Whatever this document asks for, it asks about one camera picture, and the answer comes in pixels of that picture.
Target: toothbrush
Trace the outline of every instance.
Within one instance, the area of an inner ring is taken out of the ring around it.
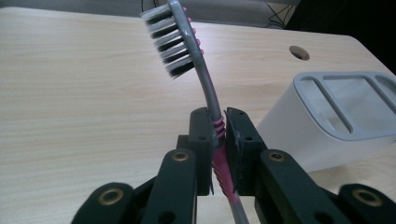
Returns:
[[[200,41],[195,38],[191,28],[191,19],[186,17],[186,8],[178,0],[169,0],[161,7],[143,12],[140,17],[145,20],[151,37],[166,64],[166,70],[173,78],[179,77],[195,68],[204,91],[209,114],[218,138],[218,145],[212,155],[212,166],[224,195],[233,212],[235,223],[248,223],[243,205],[236,192],[226,160],[225,124],[215,88],[206,67]]]

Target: white container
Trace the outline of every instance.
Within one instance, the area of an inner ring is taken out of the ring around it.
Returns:
[[[396,78],[299,74],[257,130],[268,148],[288,152],[307,172],[362,159],[396,141]]]

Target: white plastic box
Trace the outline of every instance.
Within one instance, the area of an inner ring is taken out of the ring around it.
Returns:
[[[269,148],[288,152],[307,172],[362,159],[396,141],[396,78],[299,74],[257,130]]]

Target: wood grain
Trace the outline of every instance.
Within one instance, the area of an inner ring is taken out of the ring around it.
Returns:
[[[246,111],[256,125],[300,72],[392,75],[349,36],[193,26],[221,107]],[[0,9],[0,30],[0,223],[70,223],[105,183],[141,185],[188,133],[190,112],[205,106],[194,71],[170,78],[137,18],[10,7]],[[390,147],[311,175],[333,192],[358,182],[396,200],[395,160]],[[257,223],[253,199],[243,200]],[[217,185],[199,198],[198,223],[233,223]]]

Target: table surface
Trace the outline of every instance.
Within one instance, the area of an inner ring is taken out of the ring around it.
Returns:
[[[301,72],[393,76],[349,36],[193,26],[221,107],[246,111],[255,125]],[[9,7],[0,30],[0,223],[70,223],[96,188],[138,187],[205,106],[194,71],[170,78],[138,18]],[[334,193],[362,183],[395,201],[395,148],[310,175]],[[253,198],[243,203],[257,223]],[[198,198],[197,222],[233,223],[216,181],[214,196]]]

